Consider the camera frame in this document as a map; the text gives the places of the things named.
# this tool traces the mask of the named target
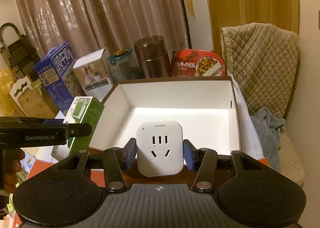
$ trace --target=sticker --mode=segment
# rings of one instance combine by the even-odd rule
[[[46,80],[44,80],[42,83],[43,83],[44,86],[48,86],[48,85],[50,85],[50,84],[52,84],[52,83],[54,83],[54,82],[56,82],[58,80],[59,80],[59,76],[57,74],[55,74],[55,75],[47,78]]]
[[[43,81],[43,80],[45,80],[46,78],[51,77],[51,76],[54,75],[55,73],[56,73],[56,71],[55,71],[54,68],[52,67],[52,68],[48,69],[47,71],[41,73],[41,74],[39,75],[39,78],[40,78],[41,81]]]

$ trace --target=cardboard box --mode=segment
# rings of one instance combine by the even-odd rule
[[[66,145],[54,146],[51,156],[60,161],[74,152],[87,150],[103,108],[94,97],[75,97],[63,123],[89,123],[91,135],[69,138]]]
[[[18,98],[18,102],[29,117],[55,118],[59,109],[49,96],[41,81],[31,84]]]
[[[84,95],[72,69],[76,62],[69,42],[52,48],[34,67],[57,107],[66,114],[74,97]]]
[[[230,155],[241,150],[236,96],[226,76],[153,78],[117,82],[103,100],[104,109],[90,148],[123,148],[149,121],[177,121],[183,139],[196,148]]]
[[[108,72],[108,55],[108,50],[104,48],[79,58],[73,66],[73,72],[86,95],[99,101],[102,101],[113,85]]]

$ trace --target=glass jar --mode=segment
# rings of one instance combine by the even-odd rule
[[[121,49],[108,57],[114,82],[142,78],[138,62],[132,54],[132,48]]]

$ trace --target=round black pad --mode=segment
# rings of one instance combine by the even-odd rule
[[[263,205],[277,203],[283,198],[281,188],[266,183],[253,184],[247,188],[246,193],[252,201]]]
[[[90,215],[100,202],[100,190],[74,170],[44,171],[23,182],[13,205],[23,222],[65,226]]]
[[[73,195],[73,189],[66,183],[48,183],[38,188],[37,198],[43,203],[55,204],[68,200]]]
[[[235,163],[236,176],[220,188],[218,200],[225,213],[253,227],[280,227],[297,221],[306,204],[302,189],[269,167],[245,164],[236,167]]]

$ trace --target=human hand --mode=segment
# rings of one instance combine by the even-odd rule
[[[25,156],[26,155],[24,151],[19,149],[16,158],[10,162],[10,167],[12,171],[4,174],[4,189],[10,194],[12,194],[17,188],[16,184],[18,183],[18,177],[16,172],[21,171],[20,161],[23,160]]]

